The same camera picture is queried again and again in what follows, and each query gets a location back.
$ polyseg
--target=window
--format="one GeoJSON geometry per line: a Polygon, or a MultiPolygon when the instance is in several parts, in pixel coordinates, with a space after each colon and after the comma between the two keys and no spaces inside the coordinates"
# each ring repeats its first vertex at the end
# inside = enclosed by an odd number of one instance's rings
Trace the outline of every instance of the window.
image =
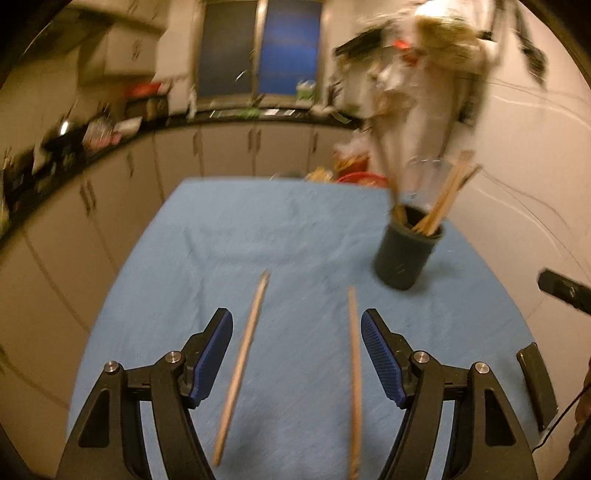
{"type": "Polygon", "coordinates": [[[322,1],[210,0],[197,59],[199,98],[295,96],[319,77],[322,1]]]}

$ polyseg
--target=dark gray cup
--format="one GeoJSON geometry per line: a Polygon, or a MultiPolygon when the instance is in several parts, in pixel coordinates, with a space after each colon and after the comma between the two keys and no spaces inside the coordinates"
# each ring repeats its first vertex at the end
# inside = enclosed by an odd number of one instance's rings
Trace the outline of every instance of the dark gray cup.
{"type": "Polygon", "coordinates": [[[411,232],[425,213],[411,206],[404,208],[408,225],[396,220],[390,222],[374,260],[374,269],[380,280],[397,290],[408,290],[414,285],[433,248],[443,236],[442,226],[432,236],[411,232]]]}

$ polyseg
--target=black device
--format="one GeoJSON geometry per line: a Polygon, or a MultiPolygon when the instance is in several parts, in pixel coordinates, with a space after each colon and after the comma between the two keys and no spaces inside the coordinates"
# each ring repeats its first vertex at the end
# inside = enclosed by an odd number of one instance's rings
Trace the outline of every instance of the black device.
{"type": "MultiPolygon", "coordinates": [[[[494,373],[441,365],[413,351],[376,310],[361,333],[388,398],[406,410],[379,480],[423,480],[435,448],[444,401],[454,422],[444,480],[536,480],[517,417],[494,373]]],[[[90,392],[67,441],[56,480],[150,480],[139,402],[152,402],[169,480],[215,480],[189,409],[207,398],[232,336],[232,316],[218,309],[202,333],[154,365],[125,370],[111,361],[90,392]]]]}

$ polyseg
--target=blue gripper pad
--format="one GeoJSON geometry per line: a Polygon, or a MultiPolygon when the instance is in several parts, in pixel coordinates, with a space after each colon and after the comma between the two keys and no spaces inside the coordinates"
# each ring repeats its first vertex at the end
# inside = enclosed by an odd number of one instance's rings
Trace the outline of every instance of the blue gripper pad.
{"type": "Polygon", "coordinates": [[[210,341],[207,343],[199,362],[195,365],[193,389],[189,397],[198,406],[202,400],[208,398],[216,380],[226,349],[232,339],[232,314],[225,311],[210,341]]]}
{"type": "Polygon", "coordinates": [[[401,407],[407,399],[402,387],[402,371],[386,340],[368,312],[361,316],[361,337],[386,396],[401,407]]]}

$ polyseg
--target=metal bolt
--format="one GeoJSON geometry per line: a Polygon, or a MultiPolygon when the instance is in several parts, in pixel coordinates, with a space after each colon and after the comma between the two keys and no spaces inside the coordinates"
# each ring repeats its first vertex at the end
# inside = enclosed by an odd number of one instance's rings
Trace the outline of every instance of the metal bolt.
{"type": "Polygon", "coordinates": [[[103,367],[103,372],[114,374],[119,369],[119,364],[115,360],[109,360],[103,367]]]}
{"type": "Polygon", "coordinates": [[[418,352],[414,352],[413,358],[420,364],[426,364],[431,359],[427,352],[420,350],[418,352]]]}
{"type": "Polygon", "coordinates": [[[484,362],[476,363],[476,365],[474,365],[474,368],[476,368],[476,371],[480,374],[487,374],[491,371],[490,367],[484,362]]]}
{"type": "Polygon", "coordinates": [[[164,359],[169,364],[175,364],[175,363],[179,362],[182,357],[183,357],[183,354],[181,352],[177,352],[176,350],[173,350],[172,352],[168,352],[165,355],[164,359]]]}

